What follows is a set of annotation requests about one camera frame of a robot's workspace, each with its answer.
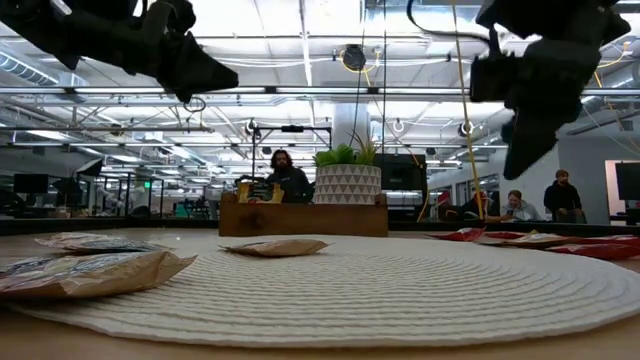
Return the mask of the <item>brown wooden tea box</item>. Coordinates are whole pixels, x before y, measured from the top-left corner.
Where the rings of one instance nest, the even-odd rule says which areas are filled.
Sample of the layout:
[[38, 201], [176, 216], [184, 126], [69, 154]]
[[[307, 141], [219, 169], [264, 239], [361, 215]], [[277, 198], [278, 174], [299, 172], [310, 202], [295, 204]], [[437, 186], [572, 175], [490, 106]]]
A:
[[387, 237], [388, 209], [381, 195], [374, 205], [239, 203], [225, 193], [220, 203], [219, 235], [342, 235]]

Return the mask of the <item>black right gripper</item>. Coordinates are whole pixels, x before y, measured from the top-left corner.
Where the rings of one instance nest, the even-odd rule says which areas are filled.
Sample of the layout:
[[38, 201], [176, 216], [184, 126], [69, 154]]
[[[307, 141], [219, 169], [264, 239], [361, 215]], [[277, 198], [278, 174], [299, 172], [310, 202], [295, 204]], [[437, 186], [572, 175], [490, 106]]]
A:
[[517, 179], [557, 143], [558, 125], [576, 120], [581, 94], [599, 65], [599, 48], [541, 39], [522, 56], [514, 85], [516, 113], [502, 125], [505, 179]]

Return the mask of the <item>small black desk monitor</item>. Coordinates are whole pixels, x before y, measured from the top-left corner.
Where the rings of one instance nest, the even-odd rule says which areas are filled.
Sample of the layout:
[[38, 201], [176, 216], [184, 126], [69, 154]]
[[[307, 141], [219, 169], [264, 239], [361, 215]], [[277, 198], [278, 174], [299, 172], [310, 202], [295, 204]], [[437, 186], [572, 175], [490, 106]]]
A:
[[47, 174], [15, 174], [13, 191], [19, 194], [44, 194], [49, 189]]

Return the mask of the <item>white round woven placemat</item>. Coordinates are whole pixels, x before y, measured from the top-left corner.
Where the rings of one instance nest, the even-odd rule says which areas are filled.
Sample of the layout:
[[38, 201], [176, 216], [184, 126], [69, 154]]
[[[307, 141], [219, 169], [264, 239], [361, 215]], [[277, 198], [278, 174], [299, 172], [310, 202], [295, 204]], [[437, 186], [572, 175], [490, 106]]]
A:
[[640, 314], [640, 274], [588, 257], [330, 236], [319, 254], [213, 250], [163, 285], [13, 311], [111, 336], [254, 348], [462, 346], [587, 331]]

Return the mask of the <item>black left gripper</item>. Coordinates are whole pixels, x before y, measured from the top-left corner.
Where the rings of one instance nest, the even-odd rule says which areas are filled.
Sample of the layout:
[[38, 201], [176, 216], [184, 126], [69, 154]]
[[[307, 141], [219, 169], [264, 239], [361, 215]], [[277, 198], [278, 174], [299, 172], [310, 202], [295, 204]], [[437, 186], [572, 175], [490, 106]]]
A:
[[194, 94], [235, 88], [238, 74], [210, 57], [190, 32], [161, 40], [161, 2], [147, 0], [49, 0], [57, 48], [50, 52], [74, 70], [82, 57], [158, 83], [183, 103]]

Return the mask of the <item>green succulent plant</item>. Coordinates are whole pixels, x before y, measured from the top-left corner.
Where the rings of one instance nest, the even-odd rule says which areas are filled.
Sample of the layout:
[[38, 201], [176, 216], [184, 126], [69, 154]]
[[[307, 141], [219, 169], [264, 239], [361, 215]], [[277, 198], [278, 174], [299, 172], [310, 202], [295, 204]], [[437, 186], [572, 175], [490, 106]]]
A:
[[350, 134], [357, 146], [353, 147], [348, 144], [340, 144], [336, 148], [327, 151], [318, 152], [314, 156], [316, 167], [324, 167], [330, 165], [366, 165], [372, 166], [376, 152], [380, 148], [378, 144], [370, 138], [362, 138], [355, 132]]

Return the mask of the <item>yellow tea packet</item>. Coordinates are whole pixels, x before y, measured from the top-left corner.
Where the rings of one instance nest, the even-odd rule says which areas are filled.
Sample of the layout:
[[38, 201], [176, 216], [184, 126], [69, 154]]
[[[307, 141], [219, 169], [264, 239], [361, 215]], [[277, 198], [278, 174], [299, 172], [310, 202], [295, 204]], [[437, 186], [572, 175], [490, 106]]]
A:
[[284, 191], [277, 183], [240, 183], [237, 188], [239, 203], [280, 204]]

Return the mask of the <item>white triangle-patterned plant pot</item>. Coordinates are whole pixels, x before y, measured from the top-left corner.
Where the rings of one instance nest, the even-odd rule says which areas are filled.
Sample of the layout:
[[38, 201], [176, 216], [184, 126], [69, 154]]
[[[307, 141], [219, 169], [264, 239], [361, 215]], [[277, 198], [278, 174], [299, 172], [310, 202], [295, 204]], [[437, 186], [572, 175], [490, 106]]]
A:
[[315, 204], [374, 205], [381, 194], [379, 167], [358, 164], [326, 165], [317, 168]]

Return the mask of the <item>person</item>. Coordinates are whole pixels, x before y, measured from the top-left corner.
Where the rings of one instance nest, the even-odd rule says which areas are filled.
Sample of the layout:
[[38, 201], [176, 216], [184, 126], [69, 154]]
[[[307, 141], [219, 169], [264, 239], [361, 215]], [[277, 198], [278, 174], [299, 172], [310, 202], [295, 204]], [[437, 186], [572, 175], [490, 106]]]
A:
[[477, 191], [472, 198], [466, 202], [462, 208], [462, 218], [464, 220], [490, 220], [489, 197], [484, 191]]
[[276, 183], [284, 192], [283, 203], [309, 203], [312, 186], [305, 172], [293, 165], [289, 153], [276, 150], [271, 158], [273, 173], [267, 177], [269, 183]]
[[569, 173], [564, 169], [556, 171], [554, 182], [545, 190], [543, 203], [556, 223], [587, 223], [577, 188], [569, 183]]
[[487, 215], [487, 222], [537, 222], [543, 221], [536, 207], [522, 199], [519, 190], [511, 190], [507, 203], [500, 208], [498, 215]]

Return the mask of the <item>brown tea packet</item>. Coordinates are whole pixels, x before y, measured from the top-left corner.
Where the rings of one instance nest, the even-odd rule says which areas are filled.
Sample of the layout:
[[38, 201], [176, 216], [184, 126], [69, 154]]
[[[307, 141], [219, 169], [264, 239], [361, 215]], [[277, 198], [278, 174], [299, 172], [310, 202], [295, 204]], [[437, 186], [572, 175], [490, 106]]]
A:
[[329, 247], [328, 243], [313, 239], [285, 239], [234, 246], [220, 245], [220, 248], [226, 252], [254, 257], [307, 256], [327, 247]]
[[55, 254], [0, 266], [0, 299], [93, 298], [155, 288], [196, 258], [170, 251]]
[[141, 241], [130, 240], [122, 236], [61, 232], [44, 237], [36, 237], [35, 241], [47, 247], [78, 253], [115, 253], [115, 252], [152, 252], [168, 251], [169, 248]]

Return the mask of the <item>black wall screen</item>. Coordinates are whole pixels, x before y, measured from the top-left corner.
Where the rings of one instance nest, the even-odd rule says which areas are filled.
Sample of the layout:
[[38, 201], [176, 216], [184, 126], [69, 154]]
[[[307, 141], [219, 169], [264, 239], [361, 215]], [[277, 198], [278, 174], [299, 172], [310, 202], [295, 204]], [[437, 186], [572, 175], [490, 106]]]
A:
[[624, 201], [640, 201], [640, 162], [615, 164], [618, 195]]

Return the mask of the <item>large black screen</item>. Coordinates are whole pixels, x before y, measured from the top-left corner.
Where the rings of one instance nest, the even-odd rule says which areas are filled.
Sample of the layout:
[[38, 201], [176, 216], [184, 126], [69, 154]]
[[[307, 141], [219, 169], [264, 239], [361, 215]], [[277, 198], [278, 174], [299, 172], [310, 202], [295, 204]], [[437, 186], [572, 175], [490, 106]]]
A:
[[424, 155], [376, 154], [374, 165], [382, 171], [383, 190], [425, 192], [427, 188]]

